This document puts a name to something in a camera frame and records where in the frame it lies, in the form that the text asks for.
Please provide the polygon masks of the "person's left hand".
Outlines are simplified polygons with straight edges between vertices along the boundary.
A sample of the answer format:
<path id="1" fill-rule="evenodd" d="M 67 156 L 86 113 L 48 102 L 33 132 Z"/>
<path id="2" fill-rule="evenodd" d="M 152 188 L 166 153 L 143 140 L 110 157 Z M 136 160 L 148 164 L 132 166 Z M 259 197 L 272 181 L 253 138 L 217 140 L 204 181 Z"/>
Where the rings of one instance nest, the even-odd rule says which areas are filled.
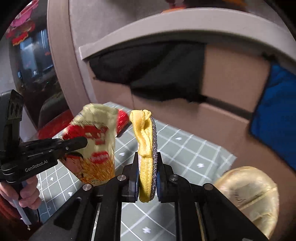
<path id="1" fill-rule="evenodd" d="M 18 200 L 20 207 L 28 207 L 36 210 L 41 205 L 42 201 L 39 197 L 40 192 L 37 188 L 38 179 L 33 176 L 26 180 L 27 185 L 18 194 L 16 190 L 6 182 L 1 182 L 1 196 L 6 199 L 13 207 L 13 200 Z"/>

